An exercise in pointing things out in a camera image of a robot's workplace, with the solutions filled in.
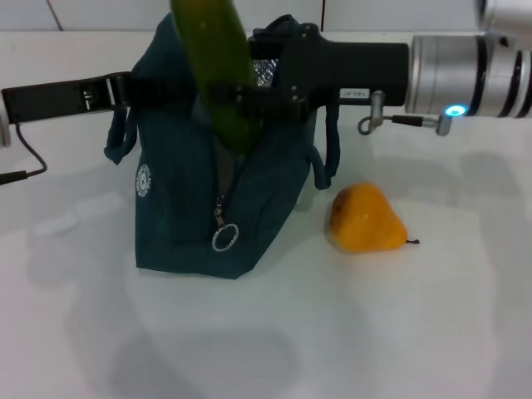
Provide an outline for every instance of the blue led light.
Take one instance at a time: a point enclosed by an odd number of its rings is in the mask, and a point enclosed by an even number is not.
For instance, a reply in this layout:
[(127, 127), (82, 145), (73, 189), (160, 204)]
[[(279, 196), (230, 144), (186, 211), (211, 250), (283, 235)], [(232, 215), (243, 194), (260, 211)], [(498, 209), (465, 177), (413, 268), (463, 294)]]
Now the blue led light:
[(467, 107), (465, 106), (450, 106), (446, 109), (446, 115), (450, 116), (451, 118), (455, 118), (457, 116), (462, 116), (467, 112)]

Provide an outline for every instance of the metal ring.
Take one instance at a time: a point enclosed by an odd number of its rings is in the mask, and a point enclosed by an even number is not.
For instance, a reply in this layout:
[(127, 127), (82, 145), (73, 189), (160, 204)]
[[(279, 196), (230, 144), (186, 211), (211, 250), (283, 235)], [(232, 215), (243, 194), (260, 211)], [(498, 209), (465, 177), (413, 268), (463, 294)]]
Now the metal ring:
[[(216, 244), (216, 242), (218, 241), (219, 235), (222, 234), (225, 230), (229, 230), (229, 229), (234, 229), (234, 237), (233, 237), (233, 239), (231, 239), (231, 241), (229, 242), (229, 244), (225, 248), (219, 248), (218, 245)], [(216, 252), (225, 252), (229, 248), (231, 248), (234, 245), (234, 243), (236, 243), (237, 239), (239, 239), (239, 226), (237, 226), (236, 224), (228, 224), (225, 227), (222, 227), (221, 229), (219, 229), (214, 234), (213, 242), (212, 242), (213, 249)]]

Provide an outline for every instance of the teal bag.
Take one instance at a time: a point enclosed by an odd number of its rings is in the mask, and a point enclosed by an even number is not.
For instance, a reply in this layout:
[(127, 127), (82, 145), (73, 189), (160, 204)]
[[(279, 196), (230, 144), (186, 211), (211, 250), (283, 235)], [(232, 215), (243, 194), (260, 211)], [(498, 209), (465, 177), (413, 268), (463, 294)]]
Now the teal bag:
[(132, 76), (180, 81), (182, 92), (179, 101), (159, 108), (116, 111), (109, 132), (105, 154), (116, 164), (135, 146), (137, 129), (140, 136), (137, 267), (221, 278), (249, 272), (292, 212), (310, 165), (316, 186), (330, 186), (339, 162), (337, 107), (328, 110), (333, 150), (326, 166), (313, 145), (315, 116), (306, 124), (265, 121), (259, 143), (244, 160), (231, 155), (209, 128), (171, 15)]

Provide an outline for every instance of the green cucumber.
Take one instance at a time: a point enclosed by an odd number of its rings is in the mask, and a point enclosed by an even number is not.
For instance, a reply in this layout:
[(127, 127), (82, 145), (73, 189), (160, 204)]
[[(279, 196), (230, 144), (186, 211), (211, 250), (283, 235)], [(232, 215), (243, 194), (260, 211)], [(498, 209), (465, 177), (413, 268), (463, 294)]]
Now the green cucumber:
[(236, 106), (212, 104), (207, 93), (207, 85), (215, 81), (254, 84), (249, 46), (233, 0), (171, 0), (171, 8), (214, 132), (229, 150), (250, 153), (260, 136), (260, 121), (239, 116)]

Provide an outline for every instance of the bag logo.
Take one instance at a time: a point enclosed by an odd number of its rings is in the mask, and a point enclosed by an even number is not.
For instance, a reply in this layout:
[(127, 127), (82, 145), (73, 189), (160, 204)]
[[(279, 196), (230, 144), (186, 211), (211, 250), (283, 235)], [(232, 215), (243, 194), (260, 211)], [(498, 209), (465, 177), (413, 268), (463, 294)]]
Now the bag logo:
[(144, 198), (148, 195), (151, 187), (151, 172), (147, 164), (143, 164), (136, 173), (136, 193)]

